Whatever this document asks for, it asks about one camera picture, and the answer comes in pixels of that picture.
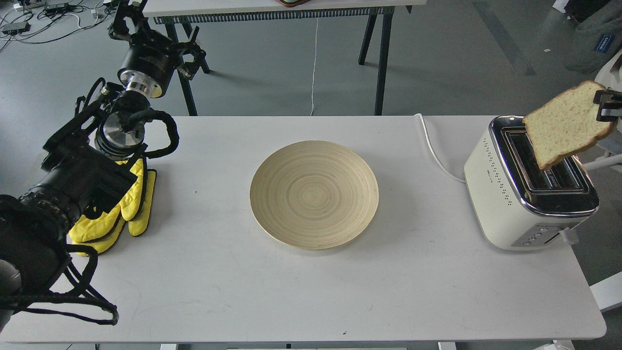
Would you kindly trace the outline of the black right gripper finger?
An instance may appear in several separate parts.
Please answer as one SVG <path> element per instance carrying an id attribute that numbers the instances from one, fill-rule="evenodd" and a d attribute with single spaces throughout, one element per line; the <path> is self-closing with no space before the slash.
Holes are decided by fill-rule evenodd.
<path id="1" fill-rule="evenodd" d="M 598 122 L 617 122 L 622 114 L 622 93 L 613 89 L 600 89 L 595 92 L 593 103 L 598 106 Z"/>

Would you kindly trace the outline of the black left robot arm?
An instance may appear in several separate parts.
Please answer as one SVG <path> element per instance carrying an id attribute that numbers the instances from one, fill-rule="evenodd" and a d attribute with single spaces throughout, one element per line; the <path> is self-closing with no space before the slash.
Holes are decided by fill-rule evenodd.
<path id="1" fill-rule="evenodd" d="M 109 319 L 66 316 L 115 325 L 116 305 L 91 286 L 96 250 L 69 244 L 80 217 L 109 213 L 136 183 L 132 166 L 173 153 L 177 124 L 150 99 L 167 92 L 173 74 L 186 81 L 208 72 L 199 29 L 184 24 L 187 42 L 178 42 L 173 24 L 166 34 L 150 28 L 144 0 L 121 0 L 109 37 L 129 44 L 118 71 L 119 84 L 99 78 L 76 100 L 74 117 L 44 144 L 48 155 L 40 183 L 22 196 L 1 196 L 1 325 L 20 312 L 60 314 L 33 304 L 83 304 L 108 312 Z"/>

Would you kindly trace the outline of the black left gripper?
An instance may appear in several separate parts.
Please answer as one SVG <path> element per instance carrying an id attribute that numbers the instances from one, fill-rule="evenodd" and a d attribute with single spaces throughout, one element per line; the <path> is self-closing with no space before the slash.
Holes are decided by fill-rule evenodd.
<path id="1" fill-rule="evenodd" d="M 146 4 L 146 0 L 120 0 L 107 33 L 113 40 L 130 44 L 118 71 L 124 89 L 146 98 L 161 98 L 168 91 L 174 71 L 193 80 L 199 69 L 209 74 L 210 68 L 206 51 L 196 41 L 199 28 L 184 27 L 189 39 L 186 42 L 176 42 L 158 31 L 147 34 L 143 14 Z"/>

